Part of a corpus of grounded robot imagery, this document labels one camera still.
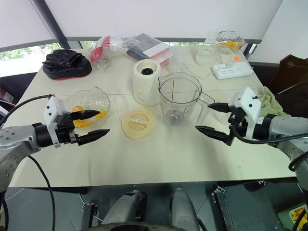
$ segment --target label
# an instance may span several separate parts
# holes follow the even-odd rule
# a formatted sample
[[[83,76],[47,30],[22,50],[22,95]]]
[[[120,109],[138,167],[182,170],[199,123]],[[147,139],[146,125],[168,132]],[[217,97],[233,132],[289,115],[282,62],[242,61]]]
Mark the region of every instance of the label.
[[[262,124],[263,120],[264,120],[264,116],[259,117],[256,124]]]
[[[142,119],[135,119],[135,118],[132,118],[131,119],[133,122],[136,122],[136,123],[142,123],[143,120]]]
[[[169,53],[165,53],[163,55],[160,55],[156,58],[154,58],[153,60],[155,60],[156,62],[158,62],[161,66],[165,65],[168,63],[169,61]]]
[[[144,51],[143,53],[147,56],[149,56],[150,58],[152,58],[152,56],[154,55],[157,55],[158,53],[166,50],[166,49],[169,49],[169,46],[165,43],[159,43],[158,45],[156,46],[153,46],[152,48]]]
[[[6,93],[4,94],[4,96],[3,96],[3,99],[4,99],[5,101],[11,103],[11,102],[13,101],[14,97],[13,97],[10,93],[6,92]]]

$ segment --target tree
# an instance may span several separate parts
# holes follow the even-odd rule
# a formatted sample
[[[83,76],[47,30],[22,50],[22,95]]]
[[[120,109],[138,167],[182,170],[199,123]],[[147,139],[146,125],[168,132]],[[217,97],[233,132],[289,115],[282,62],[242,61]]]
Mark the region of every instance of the tree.
[[[31,52],[32,50],[29,47],[16,49],[13,51],[0,52],[0,61],[5,61],[9,59],[19,59],[24,57],[25,54],[30,54]]]
[[[82,48],[93,48],[95,47],[96,41],[80,41]]]
[[[47,49],[47,50],[58,50],[61,49],[60,45],[58,43],[52,43],[52,44],[46,44],[40,46],[42,50]]]
[[[173,42],[173,46],[196,46],[203,45],[202,42]]]

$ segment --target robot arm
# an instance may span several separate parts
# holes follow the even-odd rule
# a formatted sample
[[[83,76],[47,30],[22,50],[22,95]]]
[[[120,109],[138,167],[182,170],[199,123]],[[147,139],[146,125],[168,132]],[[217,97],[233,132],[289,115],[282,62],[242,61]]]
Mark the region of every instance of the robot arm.
[[[235,136],[242,141],[267,141],[308,133],[308,119],[306,118],[285,118],[274,115],[259,117],[261,102],[250,88],[240,90],[230,104],[214,103],[209,107],[220,112],[231,112],[228,119],[229,135],[207,126],[196,126],[196,128],[206,136],[223,141],[228,146],[231,146]],[[278,148],[290,158],[292,166],[289,168],[295,172],[300,186],[308,191],[308,161],[306,159],[308,135],[298,139],[269,142],[269,145]]]
[[[0,130],[0,193],[7,190],[19,163],[42,147],[58,148],[61,143],[83,145],[106,135],[109,129],[95,130],[84,136],[74,132],[73,120],[91,118],[98,113],[94,110],[71,113],[66,101],[52,96],[44,111],[46,125],[36,123]]]

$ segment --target window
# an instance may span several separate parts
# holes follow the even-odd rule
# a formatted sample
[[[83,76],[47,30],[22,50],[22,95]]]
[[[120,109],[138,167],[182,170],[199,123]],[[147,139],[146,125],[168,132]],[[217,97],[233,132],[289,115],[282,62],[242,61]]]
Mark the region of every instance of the window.
[[[91,48],[94,47],[96,44],[96,41],[79,41],[82,45],[82,48]]]
[[[203,45],[202,42],[166,42],[170,46],[197,46]]]
[[[61,49],[59,43],[0,52],[0,77],[37,72],[46,55],[56,49]]]

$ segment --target clear plastic container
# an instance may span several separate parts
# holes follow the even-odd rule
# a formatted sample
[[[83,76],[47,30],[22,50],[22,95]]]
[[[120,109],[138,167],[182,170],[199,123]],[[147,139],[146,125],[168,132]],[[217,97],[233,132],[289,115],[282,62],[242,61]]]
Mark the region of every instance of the clear plastic container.
[[[213,66],[220,63],[219,50],[216,44],[217,33],[209,31],[200,51],[196,55],[196,63],[200,66]]]
[[[186,73],[172,73],[159,77],[162,116],[171,126],[180,126],[191,116],[196,103],[202,106],[197,124],[203,123],[208,105],[215,100],[202,93],[200,82]]]

